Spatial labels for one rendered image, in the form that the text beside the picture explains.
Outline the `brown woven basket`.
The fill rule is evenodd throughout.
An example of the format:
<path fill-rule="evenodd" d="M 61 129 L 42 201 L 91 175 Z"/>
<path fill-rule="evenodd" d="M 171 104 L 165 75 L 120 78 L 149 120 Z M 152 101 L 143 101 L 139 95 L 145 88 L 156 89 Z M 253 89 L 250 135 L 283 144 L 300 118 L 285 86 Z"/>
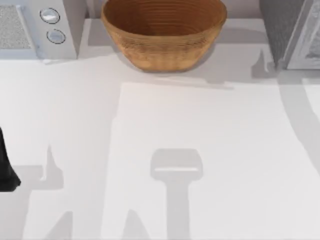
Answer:
<path fill-rule="evenodd" d="M 101 20 L 117 48 L 145 72 L 193 68 L 227 15 L 222 0 L 106 0 L 101 8 Z"/>

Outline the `pale microwave oven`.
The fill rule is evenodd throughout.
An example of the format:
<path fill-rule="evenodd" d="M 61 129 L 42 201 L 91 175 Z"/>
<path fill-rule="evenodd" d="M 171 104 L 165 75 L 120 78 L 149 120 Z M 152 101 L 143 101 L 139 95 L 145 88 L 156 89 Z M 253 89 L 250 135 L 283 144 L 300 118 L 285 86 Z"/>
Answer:
<path fill-rule="evenodd" d="M 60 14 L 56 24 L 40 18 L 40 10 Z M 78 57 L 87 16 L 86 0 L 0 0 L 0 60 L 74 60 Z M 58 29 L 66 40 L 51 43 L 47 31 Z"/>

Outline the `round silver microwave knob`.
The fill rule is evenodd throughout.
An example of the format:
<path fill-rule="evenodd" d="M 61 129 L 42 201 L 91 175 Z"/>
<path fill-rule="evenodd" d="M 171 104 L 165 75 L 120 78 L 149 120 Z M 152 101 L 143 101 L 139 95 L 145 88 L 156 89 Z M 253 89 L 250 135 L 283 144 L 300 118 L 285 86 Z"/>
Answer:
<path fill-rule="evenodd" d="M 43 22 L 52 25 L 57 24 L 61 19 L 60 13 L 51 7 L 41 9 L 39 16 Z"/>
<path fill-rule="evenodd" d="M 66 41 L 66 35 L 59 29 L 52 29 L 46 32 L 46 38 L 53 44 L 60 45 Z"/>

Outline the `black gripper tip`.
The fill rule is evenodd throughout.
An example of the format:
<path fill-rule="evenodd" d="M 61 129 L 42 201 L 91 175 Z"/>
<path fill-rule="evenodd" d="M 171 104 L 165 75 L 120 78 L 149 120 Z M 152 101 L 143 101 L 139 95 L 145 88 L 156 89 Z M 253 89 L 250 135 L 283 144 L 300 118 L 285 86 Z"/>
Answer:
<path fill-rule="evenodd" d="M 21 185 L 7 154 L 2 128 L 0 127 L 0 193 L 13 192 Z"/>

